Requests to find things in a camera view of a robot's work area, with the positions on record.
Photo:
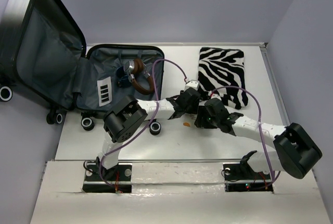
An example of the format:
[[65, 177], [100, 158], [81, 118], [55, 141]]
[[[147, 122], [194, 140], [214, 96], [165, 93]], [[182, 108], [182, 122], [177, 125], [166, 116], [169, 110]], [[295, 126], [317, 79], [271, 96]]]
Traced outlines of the white orange eyelid tape card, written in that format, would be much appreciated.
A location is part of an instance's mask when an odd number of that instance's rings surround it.
[[191, 127], [191, 128], [196, 128], [196, 125], [195, 125], [195, 121], [197, 119], [197, 115], [196, 114], [184, 114], [182, 116], [182, 121], [183, 121], [183, 125], [186, 126], [186, 127]]

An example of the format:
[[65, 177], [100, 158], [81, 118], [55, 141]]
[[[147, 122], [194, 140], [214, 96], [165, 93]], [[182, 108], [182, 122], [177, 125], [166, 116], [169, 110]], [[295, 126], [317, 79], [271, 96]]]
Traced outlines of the zebra print plush cloth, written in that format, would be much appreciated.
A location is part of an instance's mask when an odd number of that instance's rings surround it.
[[240, 110], [248, 105], [245, 89], [245, 55], [240, 49], [202, 47], [198, 61], [198, 91], [207, 100], [211, 91], [229, 107]]

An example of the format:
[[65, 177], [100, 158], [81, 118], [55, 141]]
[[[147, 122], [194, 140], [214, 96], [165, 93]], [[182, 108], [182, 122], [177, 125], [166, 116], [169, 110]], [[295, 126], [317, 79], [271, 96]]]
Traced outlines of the brown silver headphones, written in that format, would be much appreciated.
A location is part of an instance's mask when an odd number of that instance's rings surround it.
[[124, 72], [128, 76], [130, 84], [142, 95], [150, 95], [155, 91], [151, 74], [146, 65], [139, 58], [127, 61]]

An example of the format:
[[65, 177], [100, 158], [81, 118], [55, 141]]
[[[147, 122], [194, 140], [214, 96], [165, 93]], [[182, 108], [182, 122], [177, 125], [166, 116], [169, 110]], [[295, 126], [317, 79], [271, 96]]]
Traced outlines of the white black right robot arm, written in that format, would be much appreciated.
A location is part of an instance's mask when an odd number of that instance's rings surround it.
[[245, 178], [262, 172], [286, 172], [293, 178], [302, 179], [323, 156], [300, 124], [261, 123], [242, 113], [230, 113], [218, 98], [199, 105], [195, 126], [219, 129], [225, 134], [261, 143], [262, 152], [250, 151], [239, 162], [238, 171]]

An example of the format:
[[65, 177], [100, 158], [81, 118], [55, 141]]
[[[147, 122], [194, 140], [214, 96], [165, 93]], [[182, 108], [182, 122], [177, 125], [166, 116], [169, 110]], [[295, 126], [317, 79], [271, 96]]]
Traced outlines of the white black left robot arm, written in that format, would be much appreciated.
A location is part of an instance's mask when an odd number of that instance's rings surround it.
[[145, 101], [125, 96], [104, 117], [105, 138], [96, 159], [97, 173], [102, 181], [111, 179], [118, 164], [119, 152], [134, 141], [154, 120], [173, 120], [197, 108], [200, 93], [194, 88], [176, 97]]

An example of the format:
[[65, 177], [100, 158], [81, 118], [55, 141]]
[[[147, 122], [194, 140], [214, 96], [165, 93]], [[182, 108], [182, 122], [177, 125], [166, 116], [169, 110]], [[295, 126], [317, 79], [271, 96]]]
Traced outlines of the dark blue mug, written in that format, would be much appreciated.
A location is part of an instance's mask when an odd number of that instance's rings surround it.
[[130, 87], [132, 84], [129, 81], [129, 76], [124, 71], [124, 66], [118, 67], [116, 70], [117, 86], [120, 88]]

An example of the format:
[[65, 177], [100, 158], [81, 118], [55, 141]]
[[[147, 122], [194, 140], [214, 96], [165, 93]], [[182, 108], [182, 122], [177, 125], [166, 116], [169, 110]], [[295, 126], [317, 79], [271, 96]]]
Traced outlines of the black hard-shell suitcase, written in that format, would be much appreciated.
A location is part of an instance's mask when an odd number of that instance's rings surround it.
[[[142, 95], [117, 86], [116, 70], [139, 58], [155, 91]], [[1, 18], [1, 102], [14, 93], [49, 108], [46, 121], [61, 124], [67, 111], [81, 112], [90, 131], [94, 119], [124, 96], [154, 100], [161, 95], [164, 53], [155, 46], [99, 44], [88, 47], [84, 34], [61, 0], [8, 0]], [[112, 101], [100, 107], [97, 81], [111, 77]]]

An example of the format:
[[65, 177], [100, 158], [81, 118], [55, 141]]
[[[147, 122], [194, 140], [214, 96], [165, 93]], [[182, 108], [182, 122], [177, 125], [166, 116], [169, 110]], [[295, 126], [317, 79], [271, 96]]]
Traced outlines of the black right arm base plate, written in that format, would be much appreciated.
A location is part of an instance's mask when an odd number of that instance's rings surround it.
[[242, 170], [239, 163], [223, 164], [221, 175], [226, 192], [274, 192], [270, 175]]

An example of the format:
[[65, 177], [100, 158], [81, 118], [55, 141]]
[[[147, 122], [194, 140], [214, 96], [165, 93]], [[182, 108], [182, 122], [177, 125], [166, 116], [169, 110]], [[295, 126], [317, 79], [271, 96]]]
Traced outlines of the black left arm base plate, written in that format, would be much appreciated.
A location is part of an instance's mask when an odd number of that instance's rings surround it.
[[85, 176], [82, 191], [85, 193], [131, 193], [132, 192], [132, 164], [120, 163], [110, 170], [102, 168], [102, 177], [99, 175], [99, 166], [93, 161], [83, 163]]

